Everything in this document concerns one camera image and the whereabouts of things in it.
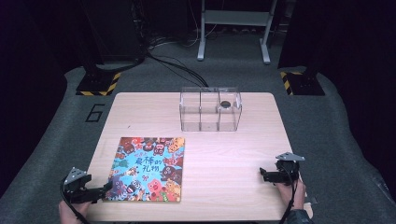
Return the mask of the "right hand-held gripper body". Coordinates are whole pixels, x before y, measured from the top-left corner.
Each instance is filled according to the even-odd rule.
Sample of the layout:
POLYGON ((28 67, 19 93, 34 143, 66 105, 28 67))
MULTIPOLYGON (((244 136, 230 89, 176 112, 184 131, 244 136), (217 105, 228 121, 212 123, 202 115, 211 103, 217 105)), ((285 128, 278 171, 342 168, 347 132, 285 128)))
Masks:
POLYGON ((299 178, 300 162, 305 161, 304 156, 285 152, 276 156, 276 158, 276 168, 278 170, 276 183, 291 184, 299 178))

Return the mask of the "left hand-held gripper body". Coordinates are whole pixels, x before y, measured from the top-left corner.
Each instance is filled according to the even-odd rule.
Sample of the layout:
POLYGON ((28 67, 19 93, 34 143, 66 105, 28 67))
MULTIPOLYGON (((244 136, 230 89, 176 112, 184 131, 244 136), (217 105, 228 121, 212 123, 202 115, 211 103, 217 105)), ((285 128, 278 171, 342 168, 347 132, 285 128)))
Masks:
POLYGON ((92 192, 85 185, 92 180, 86 171, 73 167, 62 181, 62 196, 67 203, 92 201, 92 192))

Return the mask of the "colourful cartoon picture book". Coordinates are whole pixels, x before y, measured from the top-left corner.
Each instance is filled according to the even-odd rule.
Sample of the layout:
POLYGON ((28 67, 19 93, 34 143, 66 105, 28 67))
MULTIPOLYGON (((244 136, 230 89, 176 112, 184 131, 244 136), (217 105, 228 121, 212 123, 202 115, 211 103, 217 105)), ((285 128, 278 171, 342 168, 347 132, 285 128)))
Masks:
POLYGON ((105 200, 179 203, 184 152, 183 137, 122 137, 105 200))

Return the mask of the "clear acrylic divided box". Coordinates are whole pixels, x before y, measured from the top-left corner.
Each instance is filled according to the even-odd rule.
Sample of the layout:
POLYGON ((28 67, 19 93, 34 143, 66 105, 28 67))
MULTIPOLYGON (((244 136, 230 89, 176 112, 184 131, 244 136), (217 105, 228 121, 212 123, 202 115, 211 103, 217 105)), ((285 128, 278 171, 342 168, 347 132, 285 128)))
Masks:
POLYGON ((242 97, 236 87, 184 87, 179 97, 183 132, 235 132, 242 114, 242 97), (222 108, 221 101, 229 101, 222 108))

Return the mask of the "person's left hand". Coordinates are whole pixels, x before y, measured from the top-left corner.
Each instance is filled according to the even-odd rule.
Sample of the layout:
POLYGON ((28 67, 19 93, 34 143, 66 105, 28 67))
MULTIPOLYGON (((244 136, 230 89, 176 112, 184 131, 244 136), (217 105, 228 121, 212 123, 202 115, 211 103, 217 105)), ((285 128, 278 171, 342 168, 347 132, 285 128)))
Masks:
MULTIPOLYGON (((72 206, 84 217, 87 216, 90 205, 90 202, 72 203, 72 206)), ((81 220, 77 218, 65 201, 60 201, 58 207, 61 224, 82 224, 81 220)))

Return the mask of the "grey carpet mat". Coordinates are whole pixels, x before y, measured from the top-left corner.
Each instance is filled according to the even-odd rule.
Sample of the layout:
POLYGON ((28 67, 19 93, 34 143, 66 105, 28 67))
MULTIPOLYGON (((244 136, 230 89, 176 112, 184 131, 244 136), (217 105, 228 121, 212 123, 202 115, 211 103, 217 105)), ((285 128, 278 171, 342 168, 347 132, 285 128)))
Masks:
MULTIPOLYGON (((287 95, 274 64, 264 64, 255 38, 229 35, 210 45, 203 62, 193 48, 167 44, 174 57, 211 85, 271 92, 292 149, 305 156, 303 178, 316 224, 396 224, 396 203, 349 130, 339 91, 323 78, 321 96, 287 95)), ((78 96, 82 69, 63 73, 31 38, 0 43, 0 224, 55 224, 58 184, 70 168, 86 168, 102 131, 88 121, 106 113, 108 96, 78 96)))

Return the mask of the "black stand with striped base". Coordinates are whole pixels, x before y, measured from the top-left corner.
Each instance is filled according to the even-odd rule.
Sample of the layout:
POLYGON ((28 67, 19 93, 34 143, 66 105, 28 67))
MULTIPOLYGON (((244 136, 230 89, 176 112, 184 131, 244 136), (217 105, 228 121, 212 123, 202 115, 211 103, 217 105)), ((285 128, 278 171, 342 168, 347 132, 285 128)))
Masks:
POLYGON ((292 95, 324 95, 317 79, 322 48, 321 34, 315 34, 319 30, 315 10, 314 0, 296 0, 281 52, 279 67, 305 67, 301 73, 287 72, 283 76, 292 95))
POLYGON ((87 14, 83 0, 77 0, 81 11, 79 31, 76 33, 78 42, 78 58, 84 68, 85 75, 77 87, 80 93, 109 95, 114 89, 114 82, 120 69, 102 68, 103 58, 99 50, 92 23, 87 14))

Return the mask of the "white metal stand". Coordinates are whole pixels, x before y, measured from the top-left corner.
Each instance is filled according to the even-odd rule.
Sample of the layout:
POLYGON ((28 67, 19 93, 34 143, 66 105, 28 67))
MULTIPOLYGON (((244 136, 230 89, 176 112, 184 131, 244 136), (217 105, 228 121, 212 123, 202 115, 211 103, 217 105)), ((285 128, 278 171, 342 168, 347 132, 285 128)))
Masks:
POLYGON ((201 0, 201 34, 197 60, 201 62, 205 58, 205 26, 207 24, 260 26, 265 28, 263 37, 260 39, 262 61, 264 64, 270 64, 271 59, 267 42, 275 16, 277 1, 270 0, 270 9, 265 12, 259 12, 206 9, 205 0, 201 0))

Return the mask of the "black cabinet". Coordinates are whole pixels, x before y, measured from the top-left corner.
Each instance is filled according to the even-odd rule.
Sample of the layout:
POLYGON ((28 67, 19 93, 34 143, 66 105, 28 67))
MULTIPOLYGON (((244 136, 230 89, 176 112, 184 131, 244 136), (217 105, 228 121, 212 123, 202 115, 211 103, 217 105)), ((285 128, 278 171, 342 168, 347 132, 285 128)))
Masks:
POLYGON ((142 63, 142 41, 133 17, 133 0, 82 0, 104 63, 142 63))

